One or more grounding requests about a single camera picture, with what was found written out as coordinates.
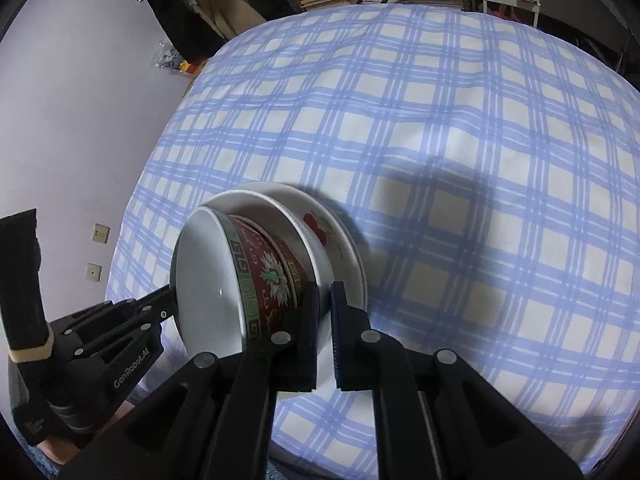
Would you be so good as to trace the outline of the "left hand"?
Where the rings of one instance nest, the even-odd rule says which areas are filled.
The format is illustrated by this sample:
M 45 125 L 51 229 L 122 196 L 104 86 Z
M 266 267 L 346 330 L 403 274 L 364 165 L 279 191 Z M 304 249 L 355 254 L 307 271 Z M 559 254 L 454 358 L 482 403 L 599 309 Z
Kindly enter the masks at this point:
M 114 426 L 116 422 L 119 422 L 133 409 L 134 404 L 125 401 L 118 408 L 111 419 L 100 429 L 96 430 L 96 433 L 93 435 L 93 439 L 101 437 L 105 431 L 109 430 L 111 426 Z M 40 451 L 43 452 L 43 454 L 47 456 L 49 460 L 52 460 L 53 463 L 56 463 L 58 465 L 65 465 L 80 453 L 80 448 L 78 448 L 76 444 L 73 444 L 73 442 L 59 437 L 47 438 L 46 440 L 40 442 L 37 445 L 37 448 L 39 448 Z

